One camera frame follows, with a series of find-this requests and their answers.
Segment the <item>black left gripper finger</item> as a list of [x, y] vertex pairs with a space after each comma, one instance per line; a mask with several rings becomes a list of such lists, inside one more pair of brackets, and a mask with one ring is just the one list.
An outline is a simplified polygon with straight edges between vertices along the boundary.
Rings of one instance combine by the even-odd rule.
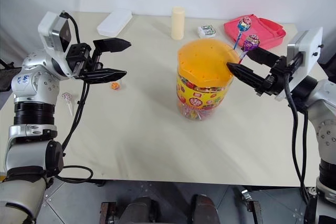
[[124, 70], [103, 68], [91, 72], [83, 72], [79, 79], [84, 82], [114, 82], [120, 80], [126, 74], [127, 72]]
[[120, 38], [108, 38], [108, 39], [99, 39], [94, 40], [93, 44], [95, 50], [92, 55], [92, 60], [94, 63], [98, 62], [100, 56], [104, 52], [121, 52], [125, 49], [131, 47], [131, 43]]

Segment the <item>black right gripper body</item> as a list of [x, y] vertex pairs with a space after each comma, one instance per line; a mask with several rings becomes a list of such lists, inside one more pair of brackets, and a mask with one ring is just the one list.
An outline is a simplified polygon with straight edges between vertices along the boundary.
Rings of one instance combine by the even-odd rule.
[[266, 78], [261, 80], [261, 85], [255, 91], [258, 95], [263, 93], [278, 95], [284, 89], [286, 76], [289, 76], [289, 80], [291, 80], [294, 73], [293, 66], [287, 66], [285, 56], [277, 57], [277, 59], [268, 56], [266, 59], [262, 59], [260, 64], [270, 67], [270, 72]]

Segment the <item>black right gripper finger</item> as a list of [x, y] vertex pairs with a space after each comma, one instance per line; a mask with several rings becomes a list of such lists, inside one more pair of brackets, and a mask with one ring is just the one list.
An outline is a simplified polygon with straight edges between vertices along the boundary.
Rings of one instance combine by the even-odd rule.
[[254, 89], [262, 86], [264, 78], [255, 74], [251, 69], [239, 63], [228, 62], [226, 64], [231, 74]]
[[267, 51], [263, 48], [255, 48], [247, 52], [247, 56], [254, 62], [260, 65], [266, 65], [268, 67], [273, 67], [274, 64], [279, 60], [279, 56]]

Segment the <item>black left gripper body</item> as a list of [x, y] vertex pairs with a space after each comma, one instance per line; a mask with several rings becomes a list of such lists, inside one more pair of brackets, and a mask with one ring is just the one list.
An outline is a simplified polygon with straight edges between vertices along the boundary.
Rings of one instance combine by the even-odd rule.
[[83, 79], [88, 73], [103, 68], [103, 63], [99, 61], [100, 49], [95, 48], [92, 55], [90, 52], [91, 47], [87, 43], [71, 45], [66, 61], [75, 79]]

